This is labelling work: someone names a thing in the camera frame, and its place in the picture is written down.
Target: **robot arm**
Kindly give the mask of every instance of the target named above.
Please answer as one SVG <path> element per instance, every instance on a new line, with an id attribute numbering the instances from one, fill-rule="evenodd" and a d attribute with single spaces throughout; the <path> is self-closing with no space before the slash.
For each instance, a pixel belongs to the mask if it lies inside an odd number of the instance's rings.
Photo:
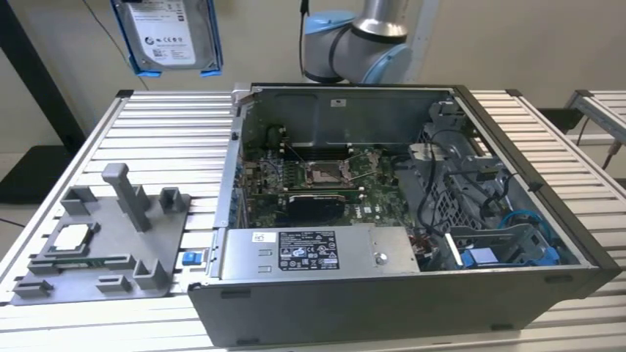
<path id="1" fill-rule="evenodd" d="M 412 51 L 400 20 L 406 0 L 365 0 L 349 11 L 313 13 L 305 19 L 304 76 L 317 83 L 397 83 Z"/>

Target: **metal rail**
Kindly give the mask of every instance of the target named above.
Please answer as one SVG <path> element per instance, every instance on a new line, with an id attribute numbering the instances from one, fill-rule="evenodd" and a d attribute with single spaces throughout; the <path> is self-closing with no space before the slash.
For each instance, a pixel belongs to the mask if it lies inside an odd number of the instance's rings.
<path id="1" fill-rule="evenodd" d="M 544 176 L 603 247 L 626 268 L 626 194 L 572 146 L 524 98 L 504 91 L 472 92 L 521 153 Z M 210 243 L 230 115 L 228 93 L 136 92 L 115 101 L 89 137 L 9 255 L 0 262 L 0 302 L 14 276 L 25 274 L 61 215 L 57 198 L 69 185 L 111 195 L 97 173 L 126 162 L 129 179 L 154 193 L 177 186 L 189 193 L 181 252 Z M 0 349 L 10 351 L 206 351 L 213 349 L 184 293 L 202 268 L 174 275 L 169 298 L 0 308 Z M 521 331 L 410 340 L 301 346 L 270 351 L 597 351 L 626 349 L 626 274 L 589 298 L 556 304 Z"/>

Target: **motherboard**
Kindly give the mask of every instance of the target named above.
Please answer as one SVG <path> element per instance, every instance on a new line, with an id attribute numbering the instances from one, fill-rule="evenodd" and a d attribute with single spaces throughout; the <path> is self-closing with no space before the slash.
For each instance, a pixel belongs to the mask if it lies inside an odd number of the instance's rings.
<path id="1" fill-rule="evenodd" d="M 244 162 L 249 227 L 412 227 L 393 158 L 376 146 L 256 150 Z"/>

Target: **white wall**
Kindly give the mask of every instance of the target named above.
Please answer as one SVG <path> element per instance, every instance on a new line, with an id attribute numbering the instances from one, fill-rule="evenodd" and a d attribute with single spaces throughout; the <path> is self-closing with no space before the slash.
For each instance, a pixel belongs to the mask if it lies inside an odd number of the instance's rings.
<path id="1" fill-rule="evenodd" d="M 125 51 L 107 0 L 87 0 Z M 300 81 L 298 2 L 214 0 L 225 67 L 220 77 L 168 72 L 144 78 L 150 90 L 230 90 L 234 82 Z M 410 0 L 412 30 L 421 1 Z M 30 40 L 85 130 L 93 127 L 119 89 L 142 89 L 81 0 L 10 0 Z M 310 12 L 360 12 L 361 0 L 313 0 Z"/>
<path id="2" fill-rule="evenodd" d="M 539 107 L 626 89 L 626 1 L 440 0 L 420 83 L 516 88 Z"/>
<path id="3" fill-rule="evenodd" d="M 25 153 L 59 140 L 0 50 L 0 153 Z"/>

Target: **blue clip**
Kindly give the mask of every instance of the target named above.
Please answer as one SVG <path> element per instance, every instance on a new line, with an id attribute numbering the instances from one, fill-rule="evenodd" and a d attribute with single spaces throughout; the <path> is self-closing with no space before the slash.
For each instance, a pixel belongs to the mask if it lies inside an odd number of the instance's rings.
<path id="1" fill-rule="evenodd" d="M 200 265 L 202 263 L 202 254 L 200 252 L 185 252 L 182 254 L 182 266 Z"/>

